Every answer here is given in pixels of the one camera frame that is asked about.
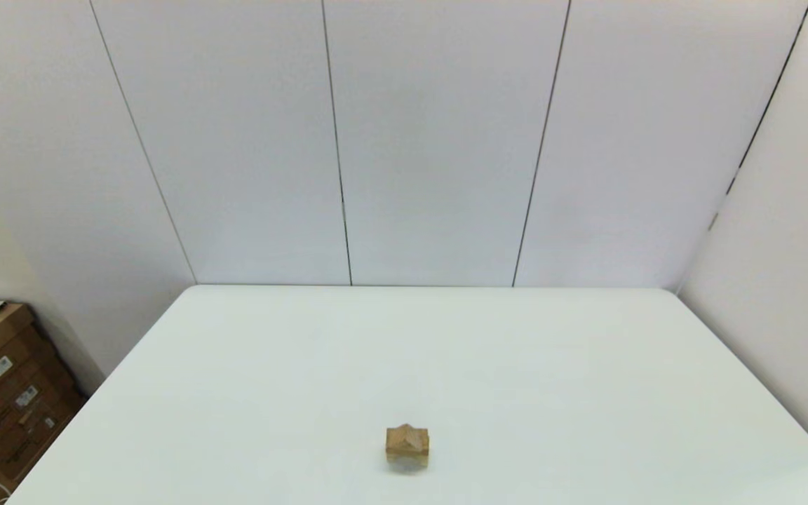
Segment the white table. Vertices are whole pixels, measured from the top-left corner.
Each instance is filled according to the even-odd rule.
[[[49,503],[798,505],[808,435],[664,291],[202,285],[9,505]]]

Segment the white wall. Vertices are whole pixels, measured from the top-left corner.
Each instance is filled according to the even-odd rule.
[[[106,374],[195,283],[87,0],[0,2],[0,213]]]
[[[76,338],[74,329],[61,310],[48,297],[39,278],[20,252],[12,234],[0,217],[0,299],[31,304],[39,326],[45,330],[58,354],[74,371],[77,382],[86,393],[92,393],[104,380],[102,371]]]
[[[806,4],[574,1],[516,285],[675,290]]]
[[[321,3],[93,3],[196,279],[349,284]]]
[[[808,429],[808,17],[680,296]]]

